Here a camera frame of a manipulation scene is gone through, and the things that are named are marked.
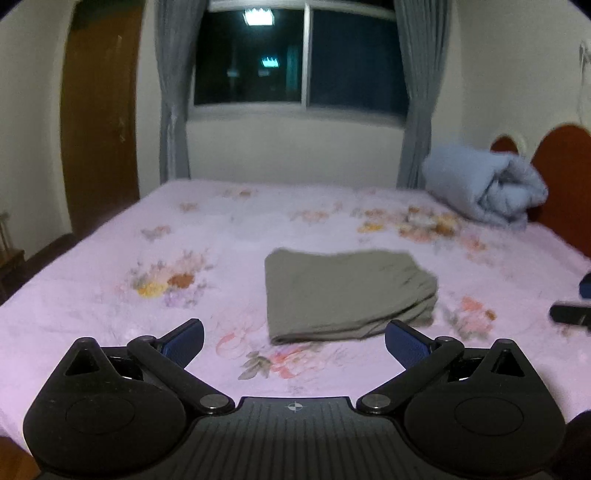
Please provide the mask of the grey-green pants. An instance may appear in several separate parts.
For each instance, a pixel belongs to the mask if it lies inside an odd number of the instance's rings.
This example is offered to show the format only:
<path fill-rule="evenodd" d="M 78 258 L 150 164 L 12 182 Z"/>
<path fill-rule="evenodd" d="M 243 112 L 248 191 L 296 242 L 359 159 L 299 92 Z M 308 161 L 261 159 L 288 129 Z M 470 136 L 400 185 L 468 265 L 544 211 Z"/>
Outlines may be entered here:
<path fill-rule="evenodd" d="M 392 320 L 429 322 L 438 300 L 438 278 L 405 252 L 277 249 L 264 269 L 273 344 L 363 340 Z"/>

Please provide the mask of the light blue rolled duvet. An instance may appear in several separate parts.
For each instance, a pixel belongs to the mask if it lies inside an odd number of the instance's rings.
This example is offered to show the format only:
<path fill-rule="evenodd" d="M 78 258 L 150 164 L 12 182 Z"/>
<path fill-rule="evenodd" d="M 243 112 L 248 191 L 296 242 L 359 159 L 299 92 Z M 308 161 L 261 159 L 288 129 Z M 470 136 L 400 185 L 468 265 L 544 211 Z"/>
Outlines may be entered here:
<path fill-rule="evenodd" d="M 528 210 L 549 194 L 535 167 L 514 153 L 439 146 L 424 160 L 422 174 L 434 197 L 473 221 L 502 228 L 525 228 Z"/>

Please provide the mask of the red wooden headboard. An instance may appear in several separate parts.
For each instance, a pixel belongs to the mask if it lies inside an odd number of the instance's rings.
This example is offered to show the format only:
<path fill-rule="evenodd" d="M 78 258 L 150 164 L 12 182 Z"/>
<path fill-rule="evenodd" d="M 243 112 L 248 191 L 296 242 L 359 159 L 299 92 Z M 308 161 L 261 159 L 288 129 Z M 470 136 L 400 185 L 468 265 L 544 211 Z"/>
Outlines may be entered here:
<path fill-rule="evenodd" d="M 549 131 L 532 157 L 549 189 L 547 201 L 528 211 L 585 256 L 590 255 L 590 132 L 576 124 Z"/>

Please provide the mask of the wooden chair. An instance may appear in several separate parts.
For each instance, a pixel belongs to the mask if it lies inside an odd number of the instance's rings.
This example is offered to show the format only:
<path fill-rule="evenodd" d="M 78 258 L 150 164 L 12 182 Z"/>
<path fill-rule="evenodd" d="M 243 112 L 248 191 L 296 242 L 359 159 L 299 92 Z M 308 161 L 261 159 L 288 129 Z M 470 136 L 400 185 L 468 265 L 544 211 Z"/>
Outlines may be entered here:
<path fill-rule="evenodd" d="M 13 246 L 8 231 L 9 214 L 6 211 L 1 212 L 1 302 L 4 303 L 9 294 L 5 286 L 6 279 L 24 264 L 24 251 Z"/>

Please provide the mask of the brown wooden door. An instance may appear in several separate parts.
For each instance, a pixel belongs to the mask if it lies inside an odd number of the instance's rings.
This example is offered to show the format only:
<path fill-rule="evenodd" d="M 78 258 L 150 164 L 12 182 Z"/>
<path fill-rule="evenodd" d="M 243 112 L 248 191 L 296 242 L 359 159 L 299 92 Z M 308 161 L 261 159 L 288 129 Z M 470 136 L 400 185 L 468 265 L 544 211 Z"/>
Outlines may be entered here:
<path fill-rule="evenodd" d="M 135 203 L 136 72 L 144 4 L 80 1 L 66 42 L 61 160 L 73 233 L 84 238 Z"/>

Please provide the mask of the dark night window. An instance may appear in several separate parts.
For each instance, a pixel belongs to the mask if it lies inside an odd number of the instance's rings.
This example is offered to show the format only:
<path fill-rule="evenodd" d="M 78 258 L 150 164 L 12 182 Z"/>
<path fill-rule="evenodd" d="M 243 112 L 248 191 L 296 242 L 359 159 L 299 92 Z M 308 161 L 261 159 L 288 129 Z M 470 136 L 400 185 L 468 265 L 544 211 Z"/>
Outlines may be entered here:
<path fill-rule="evenodd" d="M 195 44 L 193 104 L 406 119 L 393 2 L 212 1 Z"/>

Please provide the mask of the grey curtain near headboard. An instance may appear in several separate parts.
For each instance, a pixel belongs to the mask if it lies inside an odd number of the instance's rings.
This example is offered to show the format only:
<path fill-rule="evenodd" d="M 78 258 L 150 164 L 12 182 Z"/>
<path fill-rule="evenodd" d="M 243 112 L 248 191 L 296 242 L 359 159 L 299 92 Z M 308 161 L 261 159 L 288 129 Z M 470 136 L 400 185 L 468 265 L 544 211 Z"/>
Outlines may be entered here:
<path fill-rule="evenodd" d="M 442 0 L 394 2 L 409 98 L 397 186 L 422 189 L 432 146 L 432 118 L 446 67 L 452 7 Z"/>

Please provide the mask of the grey curtain near door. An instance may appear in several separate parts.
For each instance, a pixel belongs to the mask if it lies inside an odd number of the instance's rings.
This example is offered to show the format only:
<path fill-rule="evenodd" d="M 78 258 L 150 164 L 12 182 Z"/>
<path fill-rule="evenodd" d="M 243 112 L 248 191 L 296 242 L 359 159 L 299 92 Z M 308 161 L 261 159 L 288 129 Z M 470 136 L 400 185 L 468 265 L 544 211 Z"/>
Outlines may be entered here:
<path fill-rule="evenodd" d="M 155 3 L 155 56 L 159 78 L 160 182 L 188 179 L 186 121 L 193 56 L 206 0 L 164 0 Z"/>

